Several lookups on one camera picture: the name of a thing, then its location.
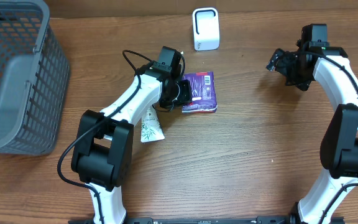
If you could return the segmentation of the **purple red pad package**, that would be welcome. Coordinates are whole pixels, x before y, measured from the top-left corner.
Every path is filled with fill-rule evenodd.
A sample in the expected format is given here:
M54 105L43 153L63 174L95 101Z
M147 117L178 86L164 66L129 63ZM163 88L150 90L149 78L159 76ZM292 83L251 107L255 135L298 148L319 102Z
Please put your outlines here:
M215 113L218 107L214 87L214 72L186 73L190 81L191 103L182 107L182 113Z

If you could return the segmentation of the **white tube item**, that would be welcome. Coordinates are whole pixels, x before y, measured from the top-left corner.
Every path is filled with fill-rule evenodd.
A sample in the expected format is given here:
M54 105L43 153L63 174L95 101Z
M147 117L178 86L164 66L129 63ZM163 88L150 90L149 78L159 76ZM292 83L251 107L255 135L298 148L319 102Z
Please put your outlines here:
M153 107L150 107L142 116L140 141L147 143L164 139L165 135L158 120L157 112Z

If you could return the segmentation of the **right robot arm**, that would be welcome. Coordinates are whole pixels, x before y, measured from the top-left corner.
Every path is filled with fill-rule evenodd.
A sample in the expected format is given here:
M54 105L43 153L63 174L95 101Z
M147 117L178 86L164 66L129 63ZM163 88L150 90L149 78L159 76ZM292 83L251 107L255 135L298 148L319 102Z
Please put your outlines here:
M276 49L266 66L285 78L287 86L308 90L321 85L334 115L321 141L323 167L310 191L277 223L344 223L334 212L348 193L358 187L358 79L348 55L328 42L326 24L310 24L301 31L293 52Z

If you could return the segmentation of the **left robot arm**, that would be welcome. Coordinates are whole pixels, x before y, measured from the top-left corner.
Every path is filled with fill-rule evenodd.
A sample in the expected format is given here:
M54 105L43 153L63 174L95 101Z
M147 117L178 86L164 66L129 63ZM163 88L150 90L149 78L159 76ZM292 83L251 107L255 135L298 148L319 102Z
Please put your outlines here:
M134 81L113 104L100 112L83 113L70 148L78 186L92 196L94 217L87 223L124 223L121 185L132 160L134 127L154 105L170 112L191 102L184 71L183 55L164 46L157 60L134 70Z

